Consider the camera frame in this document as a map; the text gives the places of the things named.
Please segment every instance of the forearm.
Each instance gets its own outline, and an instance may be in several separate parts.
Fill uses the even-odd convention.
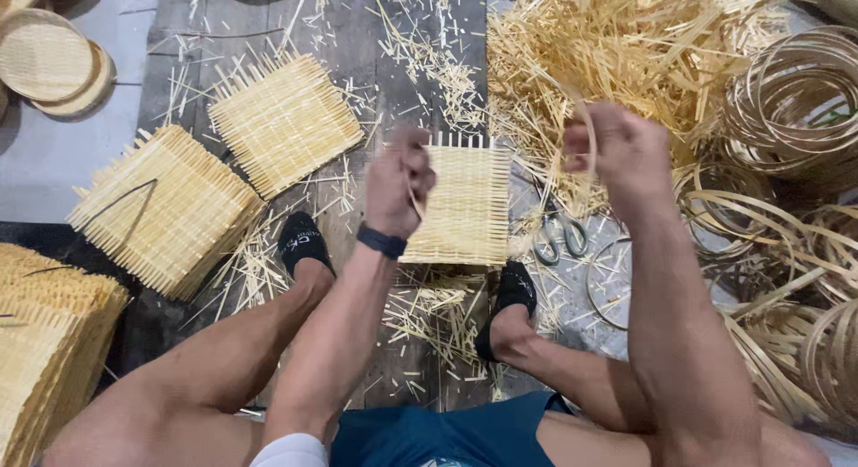
[[[369,362],[396,262],[358,243],[328,296],[295,336],[266,419],[265,442],[324,438]]]
[[[735,461],[755,462],[753,387],[710,302],[678,211],[661,201],[629,227],[629,356],[660,433],[679,455],[673,460],[705,463],[719,450]]]

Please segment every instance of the scissor handle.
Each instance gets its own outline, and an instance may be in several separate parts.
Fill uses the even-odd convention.
[[[587,250],[589,248],[589,241],[587,239],[587,229],[585,229],[584,224],[575,219],[574,217],[570,218],[569,221],[572,223],[572,226],[581,233],[581,242],[578,242],[578,238],[575,234],[572,233],[572,230],[565,225],[563,226],[563,241],[566,242],[566,251],[572,257],[584,257],[587,254]]]
[[[551,237],[551,234],[547,229],[548,217],[548,214],[542,216],[542,227],[540,227],[540,231],[545,235],[545,239],[548,242],[548,247],[551,248],[551,253],[553,254],[553,257],[549,258],[542,256],[542,253],[539,252],[539,248],[536,247],[536,242],[534,242],[533,250],[534,256],[536,256],[536,259],[540,263],[545,264],[546,266],[556,266],[560,262],[560,249],[557,247],[557,241],[555,241],[554,238]]]

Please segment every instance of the knee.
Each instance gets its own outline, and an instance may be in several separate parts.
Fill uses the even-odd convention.
[[[828,456],[815,446],[812,442],[807,442],[804,446],[799,446],[792,452],[794,465],[803,467],[831,467],[831,460]]]
[[[168,434],[169,415],[144,392],[108,389],[63,427],[42,465],[154,465],[158,440]]]
[[[764,467],[831,467],[828,456],[808,436],[792,431],[789,442],[780,442],[777,446],[763,446]]]

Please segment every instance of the hand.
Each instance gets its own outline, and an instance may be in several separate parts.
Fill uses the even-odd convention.
[[[616,104],[587,106],[596,139],[595,168],[620,220],[632,227],[649,210],[673,206],[668,131]],[[567,172],[587,169],[589,139],[584,125],[566,129]]]
[[[420,225],[408,188],[420,207],[435,187],[424,143],[429,143],[428,131],[395,124],[392,144],[372,161],[366,178],[366,224],[372,229],[407,240]]]

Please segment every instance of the scissors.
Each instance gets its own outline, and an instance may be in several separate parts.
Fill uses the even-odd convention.
[[[539,194],[540,200],[545,197],[545,185],[541,180],[533,176],[533,184],[536,188],[536,193]],[[533,250],[536,259],[539,260],[540,263],[545,264],[546,266],[556,266],[560,262],[560,249],[557,247],[557,241],[551,237],[548,221],[551,219],[556,219],[560,223],[560,227],[563,229],[563,242],[566,243],[566,251],[572,257],[584,257],[587,254],[587,248],[589,246],[589,242],[587,241],[587,230],[584,227],[584,224],[581,224],[574,217],[566,217],[561,214],[557,209],[557,204],[554,203],[553,195],[549,194],[548,198],[545,199],[545,213],[542,214],[542,226],[540,227],[540,233],[545,236],[546,241],[548,242],[548,247],[551,248],[551,257],[545,257],[539,251],[539,248],[536,247],[536,243],[534,243]],[[577,231],[581,235],[581,241],[578,241],[578,237],[572,231],[572,228],[577,229]]]

